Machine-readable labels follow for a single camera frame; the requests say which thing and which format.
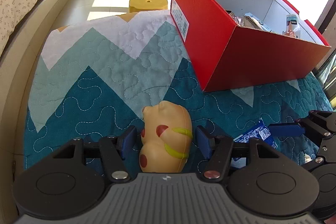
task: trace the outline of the metal screw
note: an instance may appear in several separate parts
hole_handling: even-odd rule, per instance
[[[112,173],[112,178],[114,179],[126,179],[128,177],[128,173],[125,171],[115,171]]]
[[[218,171],[208,170],[203,174],[207,179],[218,179],[221,174]]]
[[[322,157],[318,157],[318,158],[315,159],[315,162],[318,163],[318,164],[321,163],[322,161],[323,161]]]

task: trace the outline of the stool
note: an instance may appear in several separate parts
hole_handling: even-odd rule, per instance
[[[167,0],[129,0],[128,12],[168,10]]]

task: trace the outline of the bed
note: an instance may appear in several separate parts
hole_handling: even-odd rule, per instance
[[[74,137],[86,142],[144,127],[142,107],[167,100],[184,106],[193,130],[233,138],[259,119],[293,122],[309,110],[332,108],[312,73],[303,79],[203,93],[169,10],[111,16],[54,30],[48,36],[31,87],[24,134],[27,169]],[[275,138],[298,164],[315,158],[305,136]],[[140,136],[125,166],[141,171]],[[183,172],[201,172],[206,160],[193,140]],[[96,170],[100,162],[88,160]]]

